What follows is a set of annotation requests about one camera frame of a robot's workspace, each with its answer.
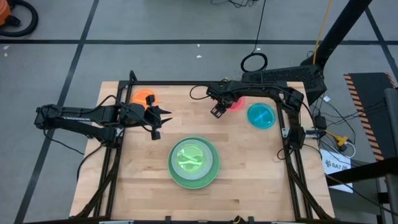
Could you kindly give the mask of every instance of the wooden table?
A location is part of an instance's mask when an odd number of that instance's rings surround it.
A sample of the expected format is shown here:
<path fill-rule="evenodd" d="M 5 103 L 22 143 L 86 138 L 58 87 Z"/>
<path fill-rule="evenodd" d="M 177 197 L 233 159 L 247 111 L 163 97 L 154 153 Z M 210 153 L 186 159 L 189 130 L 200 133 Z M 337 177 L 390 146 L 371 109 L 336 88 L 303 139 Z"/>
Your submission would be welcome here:
<path fill-rule="evenodd" d="M 103 82 L 98 102 L 110 94 L 115 95 L 117 86 L 118 82 Z M 289 83 L 289 86 L 305 93 L 302 83 Z M 192 100 L 189 97 L 191 87 L 133 87 L 133 91 L 140 88 L 155 91 L 158 105 L 172 112 L 162 118 L 173 119 L 160 129 L 162 139 L 157 141 L 151 141 L 150 134 L 141 128 L 126 130 L 111 218 L 164 220 L 170 215 L 172 220 L 226 221 L 241 215 L 254 216 L 256 221 L 294 221 L 285 162 L 276 157 L 282 148 L 278 120 L 270 129 L 258 130 L 246 117 L 253 103 L 264 102 L 274 109 L 275 103 L 269 98 L 246 97 L 241 111 L 229 111 L 216 119 L 210 114 L 216 102 L 209 98 Z M 204 96 L 205 90 L 205 87 L 198 87 L 193 95 Z M 312 127 L 304 107 L 300 114 L 302 126 Z M 182 188 L 167 170 L 170 150 L 189 136 L 211 141 L 221 160 L 216 179 L 198 190 Z M 315 140 L 306 139 L 305 143 L 318 148 Z M 89 139 L 85 154 L 98 146 L 96 140 Z M 71 215 L 80 212 L 97 190 L 104 152 L 94 154 L 81 168 Z M 318 152 L 304 146 L 301 155 L 309 191 L 325 211 L 334 216 Z M 297 192 L 301 214 L 305 217 L 302 194 Z"/>

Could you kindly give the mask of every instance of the orange vacuum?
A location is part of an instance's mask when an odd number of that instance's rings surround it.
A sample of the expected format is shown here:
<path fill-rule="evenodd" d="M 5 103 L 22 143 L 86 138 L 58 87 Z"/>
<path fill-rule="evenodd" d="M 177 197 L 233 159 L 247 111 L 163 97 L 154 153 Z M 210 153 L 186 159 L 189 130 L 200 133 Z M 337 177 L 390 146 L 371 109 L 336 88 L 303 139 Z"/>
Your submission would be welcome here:
<path fill-rule="evenodd" d="M 11 13 L 11 10 L 16 5 L 28 8 L 30 13 L 32 14 L 32 20 L 30 24 L 23 30 L 4 30 L 4 28 L 7 26 L 19 27 L 21 25 L 21 21 L 17 17 L 13 16 Z M 37 27 L 38 21 L 39 17 L 37 15 L 37 11 L 28 2 L 25 2 L 23 0 L 0 0 L 0 35 L 6 37 L 22 37 L 33 32 Z"/>

